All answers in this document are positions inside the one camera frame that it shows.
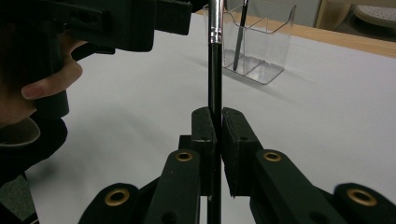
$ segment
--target acrylic box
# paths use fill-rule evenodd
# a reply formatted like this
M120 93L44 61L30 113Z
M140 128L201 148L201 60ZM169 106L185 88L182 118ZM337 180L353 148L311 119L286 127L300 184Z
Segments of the acrylic box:
M271 82L285 69L295 8L265 1L249 3L244 27L239 26L242 5L224 11L222 66L261 84ZM207 22L207 6L204 13ZM242 41L235 58L238 33Z

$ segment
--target brass grommet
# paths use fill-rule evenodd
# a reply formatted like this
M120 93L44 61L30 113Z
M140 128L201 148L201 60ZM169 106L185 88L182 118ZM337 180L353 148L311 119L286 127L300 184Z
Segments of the brass grommet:
M178 161L190 161L192 160L192 154L190 152L180 152L177 153L176 159Z
M275 153L275 152L265 152L263 156L268 161L280 161L280 160L282 160L282 157L279 154Z
M128 189L113 189L106 195L105 203L112 207L118 206L128 201L129 196Z
M364 206L376 206L377 200L369 192L362 189L349 189L346 191L347 196L354 201Z

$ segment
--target wooden edge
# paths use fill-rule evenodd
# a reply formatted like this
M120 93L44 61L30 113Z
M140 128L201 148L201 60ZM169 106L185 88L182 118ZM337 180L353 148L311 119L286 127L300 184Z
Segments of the wooden edge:
M341 34L302 25L294 25L292 35L349 49L396 58L396 43L357 35Z
M198 14L198 15L204 15L204 11L201 9L201 10L199 10L199 11L196 11L196 12L194 12L195 14Z

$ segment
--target black pen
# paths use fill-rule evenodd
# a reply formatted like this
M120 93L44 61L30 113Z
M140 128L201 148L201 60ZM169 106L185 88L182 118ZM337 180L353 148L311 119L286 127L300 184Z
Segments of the black pen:
M235 57L233 58L233 70L235 71L238 67L239 51L241 50L242 38L244 37L245 21L248 14L248 0L244 0L242 5L242 16L241 23L239 23L238 39L236 40Z

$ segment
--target white table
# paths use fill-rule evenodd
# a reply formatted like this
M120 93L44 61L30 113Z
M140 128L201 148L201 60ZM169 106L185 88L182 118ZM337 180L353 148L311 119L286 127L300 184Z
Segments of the white table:
M42 224L78 223L101 189L158 177L179 136L191 134L191 112L207 104L198 15L188 36L157 32L152 52L80 63L68 138L27 172ZM242 111L263 146L286 153L314 185L332 192L355 182L396 203L395 71L396 59L293 37L286 71L268 86L224 76L223 105ZM253 223L248 199L228 192L224 179L223 223Z

